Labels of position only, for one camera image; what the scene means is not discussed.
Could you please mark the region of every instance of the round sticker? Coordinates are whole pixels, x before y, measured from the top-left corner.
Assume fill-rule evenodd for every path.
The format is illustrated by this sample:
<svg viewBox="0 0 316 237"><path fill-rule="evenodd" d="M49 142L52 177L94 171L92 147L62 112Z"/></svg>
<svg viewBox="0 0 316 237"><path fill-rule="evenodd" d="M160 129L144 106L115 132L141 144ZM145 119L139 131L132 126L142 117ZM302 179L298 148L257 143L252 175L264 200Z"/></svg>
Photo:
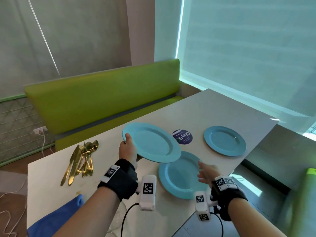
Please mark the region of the round sticker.
<svg viewBox="0 0 316 237"><path fill-rule="evenodd" d="M192 142L193 137L189 131L186 130L176 130L172 133L172 136L178 141L181 145L186 145Z"/></svg>

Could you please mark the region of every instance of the electrical outlet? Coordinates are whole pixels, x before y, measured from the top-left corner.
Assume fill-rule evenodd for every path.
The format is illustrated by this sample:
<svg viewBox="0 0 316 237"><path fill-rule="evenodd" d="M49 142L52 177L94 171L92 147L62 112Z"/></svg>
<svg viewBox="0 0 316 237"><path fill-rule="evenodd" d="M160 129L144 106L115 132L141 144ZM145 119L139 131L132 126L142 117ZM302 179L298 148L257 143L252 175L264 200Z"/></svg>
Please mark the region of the electrical outlet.
<svg viewBox="0 0 316 237"><path fill-rule="evenodd" d="M42 134L43 132L45 132L45 131L48 131L48 129L47 129L47 127L46 126L42 126L42 127L40 127L40 128L37 128L37 129L34 129L33 130L34 131L34 133L35 134Z"/></svg>

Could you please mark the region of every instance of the blue towel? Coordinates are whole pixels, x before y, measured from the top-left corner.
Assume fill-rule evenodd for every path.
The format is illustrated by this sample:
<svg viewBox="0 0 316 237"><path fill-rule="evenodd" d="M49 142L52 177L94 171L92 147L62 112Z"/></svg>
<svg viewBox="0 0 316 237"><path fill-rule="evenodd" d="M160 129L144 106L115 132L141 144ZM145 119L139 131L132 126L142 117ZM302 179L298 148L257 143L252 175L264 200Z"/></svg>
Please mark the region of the blue towel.
<svg viewBox="0 0 316 237"><path fill-rule="evenodd" d="M76 211L83 206L82 195L70 200L59 209L38 220L27 229L28 237L52 237Z"/></svg>

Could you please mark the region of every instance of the gold knife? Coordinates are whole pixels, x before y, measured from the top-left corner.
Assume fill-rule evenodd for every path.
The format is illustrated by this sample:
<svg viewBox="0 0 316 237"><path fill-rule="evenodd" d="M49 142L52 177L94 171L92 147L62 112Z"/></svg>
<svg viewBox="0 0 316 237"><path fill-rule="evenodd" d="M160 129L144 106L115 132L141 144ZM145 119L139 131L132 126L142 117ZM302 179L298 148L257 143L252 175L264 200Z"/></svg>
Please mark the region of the gold knife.
<svg viewBox="0 0 316 237"><path fill-rule="evenodd" d="M70 171L68 185L71 185L72 182L74 181L74 177L75 177L75 173L76 173L76 169L77 169L77 164L78 164L80 156L81 156L81 151L80 151L79 145L77 145L75 151L73 152L73 155L74 155L74 163L73 163L71 171Z"/></svg>
<svg viewBox="0 0 316 237"><path fill-rule="evenodd" d="M75 157L76 157L76 151L77 151L77 148L74 150L74 152L72 153L71 157L70 157L70 160L69 160L69 166L65 172L65 175L63 177L63 179L61 180L61 183L60 183L60 186L63 186L63 184L66 182L66 179L67 179L67 176L69 174L69 171L70 171L70 167L71 167L71 164L73 163Z"/></svg>

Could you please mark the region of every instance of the black cable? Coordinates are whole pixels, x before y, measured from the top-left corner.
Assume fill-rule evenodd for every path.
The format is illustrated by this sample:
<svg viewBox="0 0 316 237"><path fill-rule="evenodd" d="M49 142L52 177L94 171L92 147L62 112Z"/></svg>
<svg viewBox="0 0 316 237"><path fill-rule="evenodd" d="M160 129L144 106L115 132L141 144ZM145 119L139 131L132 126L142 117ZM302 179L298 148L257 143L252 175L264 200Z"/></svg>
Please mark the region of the black cable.
<svg viewBox="0 0 316 237"><path fill-rule="evenodd" d="M133 204L131 207L129 207L128 210L126 211L125 215L124 215L124 219L123 219L122 227L121 227L121 237L122 237L122 235L123 235L123 225L124 225L124 221L125 221L126 215L127 215L127 213L129 212L129 210L130 210L133 206L135 206L135 205L139 205L139 203L135 203L135 204Z"/></svg>
<svg viewBox="0 0 316 237"><path fill-rule="evenodd" d="M223 235L224 235L224 227L223 227L223 223L222 223L221 218L220 218L217 214L215 214L215 213L213 213L213 212L210 212L210 214L216 215L216 217L217 217L217 218L219 219L219 221L221 222L221 226L222 226L222 236L221 236L221 237L223 237Z"/></svg>

